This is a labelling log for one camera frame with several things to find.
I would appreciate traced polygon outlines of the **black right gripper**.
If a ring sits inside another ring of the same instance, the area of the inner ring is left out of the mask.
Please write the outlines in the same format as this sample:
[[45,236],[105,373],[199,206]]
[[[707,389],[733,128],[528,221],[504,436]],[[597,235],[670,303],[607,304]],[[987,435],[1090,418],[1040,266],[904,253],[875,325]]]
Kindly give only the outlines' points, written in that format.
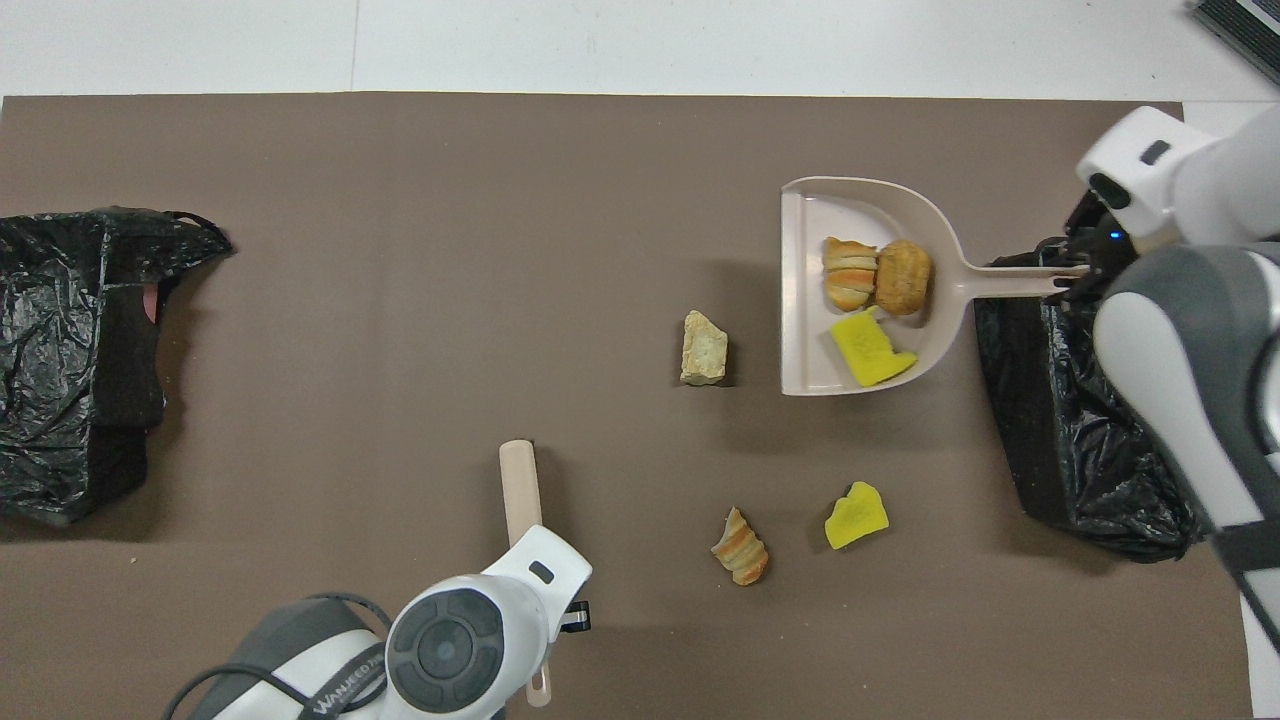
[[[1129,233],[1093,191],[1085,191],[1070,211],[1064,234],[1061,272],[1087,272],[1091,266],[1098,273],[1123,273],[1139,258]],[[1096,288],[1073,286],[1062,292],[1062,304],[1096,304],[1101,297]]]

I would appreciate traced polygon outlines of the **beige brush with black bristles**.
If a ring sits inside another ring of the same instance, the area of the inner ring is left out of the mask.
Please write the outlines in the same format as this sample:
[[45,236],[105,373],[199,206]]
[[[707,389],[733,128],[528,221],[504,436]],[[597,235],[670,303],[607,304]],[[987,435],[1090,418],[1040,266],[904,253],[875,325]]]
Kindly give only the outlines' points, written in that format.
[[[527,532],[541,523],[541,501],[534,445],[529,439],[504,442],[498,450],[506,529],[513,550]],[[550,703],[550,678],[547,669],[547,620],[541,593],[524,602],[517,612],[518,628],[509,634],[518,648],[518,674],[526,680],[524,697],[535,708]]]

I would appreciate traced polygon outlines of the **small orange croissant piece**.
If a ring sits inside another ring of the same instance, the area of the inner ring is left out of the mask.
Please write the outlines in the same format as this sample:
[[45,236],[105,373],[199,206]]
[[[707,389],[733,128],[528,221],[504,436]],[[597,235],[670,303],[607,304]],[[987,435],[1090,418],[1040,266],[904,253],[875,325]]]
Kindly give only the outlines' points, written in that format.
[[710,553],[739,587],[758,583],[771,565],[765,543],[737,506],[730,509],[721,537],[710,547]]

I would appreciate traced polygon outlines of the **brown bread roll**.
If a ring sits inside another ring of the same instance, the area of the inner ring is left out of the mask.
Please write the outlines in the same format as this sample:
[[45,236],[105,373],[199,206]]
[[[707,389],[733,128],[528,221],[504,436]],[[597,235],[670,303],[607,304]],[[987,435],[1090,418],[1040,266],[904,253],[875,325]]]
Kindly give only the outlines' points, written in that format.
[[920,311],[927,301],[933,261],[910,240],[896,240],[879,252],[876,304],[893,316]]

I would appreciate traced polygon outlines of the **yellow sponge piece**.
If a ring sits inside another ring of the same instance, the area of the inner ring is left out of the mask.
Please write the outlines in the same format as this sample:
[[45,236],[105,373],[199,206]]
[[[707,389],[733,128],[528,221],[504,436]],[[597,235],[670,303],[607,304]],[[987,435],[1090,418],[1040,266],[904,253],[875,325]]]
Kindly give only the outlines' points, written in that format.
[[854,380],[864,387],[881,386],[911,370],[918,356],[897,350],[878,319],[879,307],[872,305],[836,322],[829,328],[840,356]]
[[863,480],[851,483],[833,502],[823,529],[828,546],[835,551],[890,529],[890,516],[879,491]]

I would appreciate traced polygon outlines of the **striped croissant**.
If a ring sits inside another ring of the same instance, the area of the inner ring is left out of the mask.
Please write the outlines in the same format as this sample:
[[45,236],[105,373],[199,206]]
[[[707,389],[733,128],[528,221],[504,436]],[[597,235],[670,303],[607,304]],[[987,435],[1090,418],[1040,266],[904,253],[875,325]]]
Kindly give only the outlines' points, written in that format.
[[870,302],[879,265],[877,247],[828,236],[822,260],[823,287],[836,309],[855,313]]

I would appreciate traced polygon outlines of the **beige plastic dustpan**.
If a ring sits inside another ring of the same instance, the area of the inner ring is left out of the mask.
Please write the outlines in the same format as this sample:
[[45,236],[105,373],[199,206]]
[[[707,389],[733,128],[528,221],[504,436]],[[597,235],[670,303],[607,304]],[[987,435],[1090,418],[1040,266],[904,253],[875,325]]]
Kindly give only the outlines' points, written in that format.
[[[977,299],[1043,299],[1087,273],[1078,266],[975,266],[956,231],[929,199],[882,179],[812,176],[781,190],[780,377],[787,396],[860,395],[905,386],[943,360],[972,315]],[[879,327],[897,351],[916,363],[895,378],[861,386],[831,329],[844,319],[823,287],[826,238],[855,240],[882,249],[895,240],[922,246],[933,263],[924,307]]]

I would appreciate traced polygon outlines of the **pale bread chunk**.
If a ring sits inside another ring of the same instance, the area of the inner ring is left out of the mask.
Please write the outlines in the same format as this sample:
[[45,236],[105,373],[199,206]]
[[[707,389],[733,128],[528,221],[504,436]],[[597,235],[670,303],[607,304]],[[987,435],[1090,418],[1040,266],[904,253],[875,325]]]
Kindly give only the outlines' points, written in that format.
[[694,309],[684,319],[678,380],[684,386],[717,386],[727,375],[730,336]]

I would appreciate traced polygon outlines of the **boxy black bag-lined bin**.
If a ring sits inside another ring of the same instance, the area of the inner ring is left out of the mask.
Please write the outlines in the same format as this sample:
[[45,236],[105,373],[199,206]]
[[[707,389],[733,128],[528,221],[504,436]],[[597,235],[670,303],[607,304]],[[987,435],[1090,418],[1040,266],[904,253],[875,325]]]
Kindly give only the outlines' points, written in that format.
[[1024,514],[1128,559],[1183,557],[1204,538],[1094,351],[1100,292],[973,304],[986,392]]

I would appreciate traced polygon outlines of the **crumpled black bag-lined bin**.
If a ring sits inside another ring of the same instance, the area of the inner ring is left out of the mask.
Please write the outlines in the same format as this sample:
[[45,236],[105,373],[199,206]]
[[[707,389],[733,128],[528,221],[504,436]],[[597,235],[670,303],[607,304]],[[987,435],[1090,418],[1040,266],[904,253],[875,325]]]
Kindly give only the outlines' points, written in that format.
[[187,211],[0,218],[0,518],[69,527],[145,483],[166,302],[233,250]]

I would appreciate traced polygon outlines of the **dark ribbed panel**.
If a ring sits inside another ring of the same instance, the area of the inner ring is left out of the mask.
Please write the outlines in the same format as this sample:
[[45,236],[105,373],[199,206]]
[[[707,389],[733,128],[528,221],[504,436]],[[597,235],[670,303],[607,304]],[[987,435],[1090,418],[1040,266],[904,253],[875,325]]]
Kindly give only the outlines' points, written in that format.
[[1190,18],[1280,87],[1280,0],[1184,0]]

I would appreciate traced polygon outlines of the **brown table mat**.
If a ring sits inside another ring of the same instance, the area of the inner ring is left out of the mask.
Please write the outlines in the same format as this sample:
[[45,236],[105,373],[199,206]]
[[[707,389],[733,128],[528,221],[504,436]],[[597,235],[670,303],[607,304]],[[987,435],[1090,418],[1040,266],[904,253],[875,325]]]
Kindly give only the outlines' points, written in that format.
[[[0,520],[0,720],[159,720],[269,611],[389,611],[506,548],[538,448],[594,628],[509,720],[1251,714],[1212,551],[1139,565],[1020,509],[973,327],[870,395],[780,392],[780,190],[892,181],[974,263],[1056,234],[1125,104],[462,94],[12,97],[0,217],[192,211],[236,254],[163,322],[148,479]],[[730,336],[678,380],[684,319]],[[890,529],[835,551],[856,480]],[[712,556],[732,506],[771,565]]]

